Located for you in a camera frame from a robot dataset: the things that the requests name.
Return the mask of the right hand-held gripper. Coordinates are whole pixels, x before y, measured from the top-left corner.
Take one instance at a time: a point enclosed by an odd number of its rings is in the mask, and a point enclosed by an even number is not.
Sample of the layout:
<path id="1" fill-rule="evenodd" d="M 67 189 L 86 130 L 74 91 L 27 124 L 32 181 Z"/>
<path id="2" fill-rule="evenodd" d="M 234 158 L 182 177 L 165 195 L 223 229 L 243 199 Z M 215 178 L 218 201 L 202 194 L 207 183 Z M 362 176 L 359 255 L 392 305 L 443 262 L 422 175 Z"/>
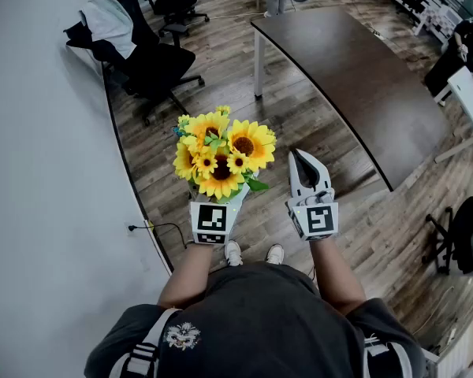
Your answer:
<path id="1" fill-rule="evenodd" d="M 333 199 L 327 167 L 303 150 L 289 152 L 292 197 L 286 202 L 289 216 L 303 241 L 325 239 L 339 232 L 338 203 Z M 301 196 L 308 193 L 315 195 Z"/>

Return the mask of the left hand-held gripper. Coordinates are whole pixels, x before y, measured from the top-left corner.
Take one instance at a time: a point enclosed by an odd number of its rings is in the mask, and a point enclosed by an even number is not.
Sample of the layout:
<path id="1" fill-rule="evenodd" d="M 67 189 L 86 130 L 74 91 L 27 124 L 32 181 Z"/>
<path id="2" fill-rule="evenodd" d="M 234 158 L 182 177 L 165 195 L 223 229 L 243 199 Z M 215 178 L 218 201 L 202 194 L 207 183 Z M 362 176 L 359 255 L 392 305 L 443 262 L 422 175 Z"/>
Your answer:
<path id="1" fill-rule="evenodd" d="M 227 244 L 237 213 L 249 191 L 248 184 L 242 183 L 241 189 L 229 200 L 229 204 L 190 202 L 194 243 L 213 246 Z"/>

